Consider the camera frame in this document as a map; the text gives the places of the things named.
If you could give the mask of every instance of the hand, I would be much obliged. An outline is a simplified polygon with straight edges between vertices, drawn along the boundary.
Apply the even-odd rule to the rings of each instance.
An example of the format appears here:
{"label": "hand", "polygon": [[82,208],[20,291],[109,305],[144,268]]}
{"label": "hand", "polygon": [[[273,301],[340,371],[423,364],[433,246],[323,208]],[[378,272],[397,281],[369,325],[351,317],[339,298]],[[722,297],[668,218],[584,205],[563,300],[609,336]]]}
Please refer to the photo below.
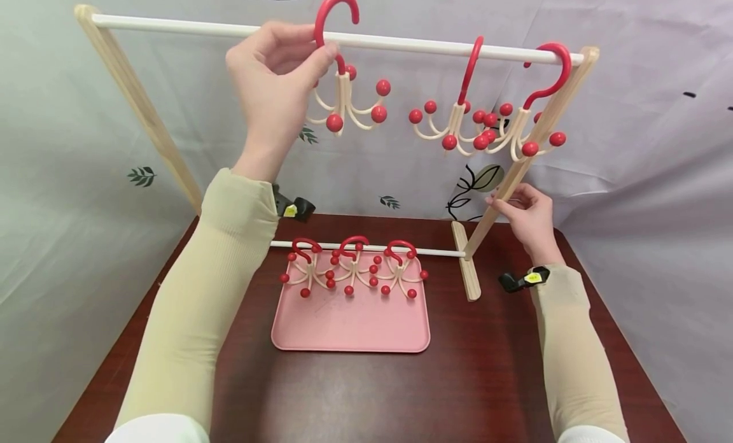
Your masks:
{"label": "hand", "polygon": [[565,264],[552,225],[552,198],[529,183],[520,183],[508,202],[496,200],[495,193],[486,198],[488,204],[508,218],[512,231],[524,245],[535,266]]}
{"label": "hand", "polygon": [[227,52],[247,125],[242,157],[232,172],[274,182],[305,120],[308,96],[338,47],[316,48],[314,25],[267,22]]}

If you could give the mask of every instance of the pink tray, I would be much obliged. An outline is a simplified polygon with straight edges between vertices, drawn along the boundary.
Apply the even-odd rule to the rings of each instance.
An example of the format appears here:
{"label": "pink tray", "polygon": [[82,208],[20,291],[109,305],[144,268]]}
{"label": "pink tray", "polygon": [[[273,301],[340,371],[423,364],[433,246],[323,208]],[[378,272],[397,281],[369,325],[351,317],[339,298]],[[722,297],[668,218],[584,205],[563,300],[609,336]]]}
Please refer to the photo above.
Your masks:
{"label": "pink tray", "polygon": [[[313,257],[312,251],[305,252]],[[331,269],[331,251],[318,255],[317,271]],[[367,269],[377,252],[361,252],[359,269]],[[385,258],[379,265],[379,275],[390,274]],[[294,262],[305,268],[305,259],[298,256]],[[404,276],[417,279],[421,270],[420,261],[414,259],[405,270]],[[341,267],[334,269],[336,278],[347,273]],[[288,263],[290,280],[304,275]],[[371,274],[362,274],[370,278]],[[425,302],[424,283],[409,283],[405,289],[417,292],[415,299],[409,299],[395,284],[389,295],[380,292],[382,285],[391,282],[380,280],[379,285],[370,288],[359,279],[354,279],[354,293],[350,297],[344,287],[351,284],[351,278],[337,281],[336,288],[326,289],[314,283],[308,298],[300,296],[300,289],[306,283],[283,285],[275,313],[272,329],[274,345],[284,351],[352,351],[352,352],[404,352],[424,351],[430,343],[428,305]]]}

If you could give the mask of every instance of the wooden table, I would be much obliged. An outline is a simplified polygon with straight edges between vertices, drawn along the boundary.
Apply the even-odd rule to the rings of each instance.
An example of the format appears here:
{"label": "wooden table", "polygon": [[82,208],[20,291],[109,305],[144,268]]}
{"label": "wooden table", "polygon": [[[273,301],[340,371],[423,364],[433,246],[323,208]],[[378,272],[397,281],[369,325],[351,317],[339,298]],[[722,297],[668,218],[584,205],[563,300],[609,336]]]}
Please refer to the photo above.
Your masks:
{"label": "wooden table", "polygon": [[[469,235],[474,225],[466,224]],[[396,218],[314,215],[305,225],[283,220],[276,239],[340,242],[356,234],[372,244],[404,239],[418,247],[454,248],[449,222]],[[568,264],[582,269],[564,237],[558,240]],[[419,355],[278,351],[270,329],[287,253],[273,249],[267,255],[219,356],[213,443],[554,441],[534,307],[528,293],[506,294],[496,281],[531,265],[508,225],[493,226],[475,256],[478,302],[466,301],[458,259],[420,256],[430,273],[432,341]],[[585,273],[583,278],[631,441],[684,442]],[[110,432],[153,287],[54,442],[103,442]]]}

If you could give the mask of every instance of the fabric backdrop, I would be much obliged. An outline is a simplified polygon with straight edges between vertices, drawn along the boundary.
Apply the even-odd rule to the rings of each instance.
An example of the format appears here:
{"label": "fabric backdrop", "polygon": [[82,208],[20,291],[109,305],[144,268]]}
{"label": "fabric backdrop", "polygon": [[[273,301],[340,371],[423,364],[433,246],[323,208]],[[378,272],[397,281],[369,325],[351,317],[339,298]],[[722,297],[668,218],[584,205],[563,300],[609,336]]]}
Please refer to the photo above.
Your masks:
{"label": "fabric backdrop", "polygon": [[[322,0],[3,0],[0,13],[0,435],[48,442],[168,258],[193,210],[73,18],[103,13],[261,24],[312,22]],[[568,143],[527,178],[555,199],[599,292],[691,442],[733,433],[733,0],[358,0],[326,27],[601,58],[560,121]],[[116,32],[199,185],[231,165],[245,124],[223,56],[230,38]],[[447,120],[466,59],[345,48],[367,107],[389,78],[389,118],[341,138],[305,125],[281,190],[322,213],[476,218],[508,169],[443,154],[409,111]],[[473,108],[517,107],[557,66],[480,60]],[[333,99],[333,69],[319,87]],[[544,102],[537,101],[535,110]],[[312,104],[312,116],[324,111]],[[470,119],[464,130],[471,129]]]}

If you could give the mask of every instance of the wooden clothes rack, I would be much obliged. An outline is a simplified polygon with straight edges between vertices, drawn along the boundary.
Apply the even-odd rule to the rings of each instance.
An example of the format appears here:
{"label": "wooden clothes rack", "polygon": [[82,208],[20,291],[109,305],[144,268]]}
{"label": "wooden clothes rack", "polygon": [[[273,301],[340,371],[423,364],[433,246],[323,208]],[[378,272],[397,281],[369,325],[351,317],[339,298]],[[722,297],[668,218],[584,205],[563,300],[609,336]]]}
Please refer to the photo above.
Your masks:
{"label": "wooden clothes rack", "polygon": [[[140,121],[145,133],[148,134],[155,149],[163,158],[165,166],[168,167],[183,193],[191,202],[193,209],[201,214],[202,193],[194,181],[191,171],[184,163],[178,148],[171,138],[163,121],[155,110],[153,103],[148,97],[140,79],[135,74],[130,61],[127,60],[125,52],[117,43],[111,29],[132,29],[151,32],[171,32],[179,34],[194,35],[216,35],[234,38],[246,38],[256,32],[259,27],[242,26],[233,24],[214,24],[203,22],[184,22],[183,20],[164,20],[159,18],[120,17],[119,15],[105,15],[91,5],[79,4],[74,8],[74,15],[81,25],[83,31],[90,39],[92,46],[99,53],[105,63],[117,87],[130,104],[135,116]],[[373,48],[379,50],[392,50],[401,52],[419,52],[445,54],[452,56],[467,57],[473,51],[473,44],[454,43],[443,41],[425,41],[424,39],[390,38],[366,34],[346,34],[337,32],[325,33],[325,39],[337,42],[341,46],[359,48]],[[560,64],[560,58],[552,52],[543,50],[532,50],[527,48],[512,48],[500,46],[483,45],[478,53],[479,58],[490,58],[493,60],[538,62],[542,64]],[[596,47],[587,46],[580,53],[572,53],[570,61],[573,68],[568,81],[550,99],[548,105],[542,111],[541,119],[534,126],[529,137],[529,142],[540,146],[548,139],[550,131],[557,125],[560,117],[565,112],[570,101],[579,91],[585,77],[588,76],[595,62],[598,60],[599,50]],[[517,184],[527,173],[534,157],[525,158],[520,162],[512,164],[503,180],[496,198],[508,200],[514,192]],[[497,220],[498,212],[488,207],[484,212],[481,221],[471,237],[466,236],[466,230],[459,222],[452,222],[453,236],[456,243],[456,250],[425,250],[417,249],[418,254],[439,255],[458,258],[461,273],[463,275],[466,296],[469,302],[476,301],[481,297],[481,287],[478,283],[476,268],[473,264],[473,254],[481,245],[489,229]],[[291,247],[290,241],[272,241],[274,247]],[[340,244],[319,243],[324,250],[338,249]],[[347,247],[352,250],[353,244]],[[365,250],[383,251],[385,246],[365,246]],[[405,248],[394,247],[395,252],[405,253]]]}

